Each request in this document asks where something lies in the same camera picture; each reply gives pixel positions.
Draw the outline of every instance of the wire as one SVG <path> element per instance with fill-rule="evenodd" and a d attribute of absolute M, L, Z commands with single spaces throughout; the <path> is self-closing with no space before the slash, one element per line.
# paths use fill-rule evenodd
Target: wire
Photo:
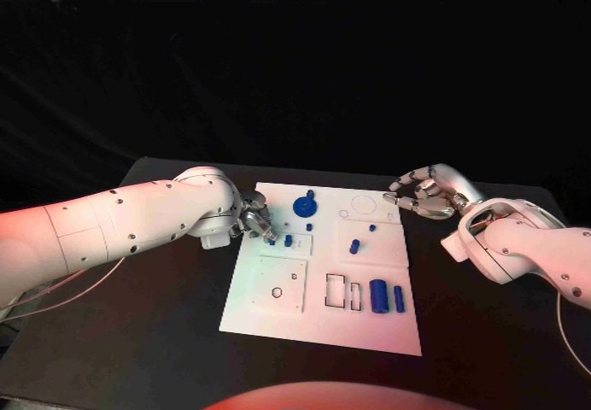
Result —
<path fill-rule="evenodd" d="M 570 341 L 567 340 L 567 335 L 564 334 L 563 319 L 561 319 L 561 292 L 558 292 L 558 298 L 557 298 L 557 319 L 558 319 L 558 327 L 561 329 L 564 344 L 567 344 L 567 347 L 570 348 L 570 353 L 573 354 L 573 357 L 576 358 L 576 360 L 580 363 L 581 367 L 584 368 L 586 372 L 591 375 L 591 370 L 589 370 L 587 366 L 583 364 L 583 361 L 579 358 L 577 353 L 573 350 L 573 347 L 570 346 Z"/>
<path fill-rule="evenodd" d="M 51 286 L 49 288 L 47 288 L 45 290 L 42 290 L 39 293 L 37 293 L 35 295 L 29 296 L 28 298 L 25 298 L 22 301 L 18 301 L 15 303 L 11 303 L 9 305 L 5 305 L 0 307 L 0 311 L 15 308 L 16 306 L 22 305 L 26 302 L 31 302 L 34 299 L 38 299 L 42 295 L 45 295 L 47 293 L 49 293 L 52 290 L 58 289 L 61 286 L 64 286 L 74 278 L 80 277 L 80 275 L 87 271 L 87 269 L 83 269 L 81 271 L 78 271 L 77 273 L 74 273 L 65 280 L 62 280 L 61 282 L 58 282 L 54 286 Z"/>
<path fill-rule="evenodd" d="M 8 320 L 13 320 L 18 318 L 24 318 L 25 316 L 31 316 L 35 313 L 41 313 L 41 312 L 47 312 L 48 310 L 52 310 L 55 308 L 60 308 L 61 306 L 64 306 L 67 303 L 73 302 L 75 299 L 78 299 L 83 295 L 86 295 L 87 293 L 90 293 L 97 286 L 101 284 L 101 282 L 110 277 L 111 273 L 116 271 L 117 267 L 122 265 L 122 262 L 126 260 L 126 258 L 122 258 L 120 261 L 117 262 L 117 265 L 114 266 L 114 268 L 109 271 L 109 273 L 106 274 L 106 276 L 96 282 L 96 284 L 93 284 L 93 286 L 90 286 L 87 288 L 87 290 L 84 290 L 77 296 L 71 297 L 68 300 L 65 300 L 64 302 L 57 303 L 55 305 L 49 306 L 49 307 L 44 307 L 39 310 L 34 310 L 29 313 L 25 314 L 19 314 L 16 316 L 12 316 L 11 318 L 6 318 L 3 320 L 0 320 L 0 323 L 6 322 Z"/>

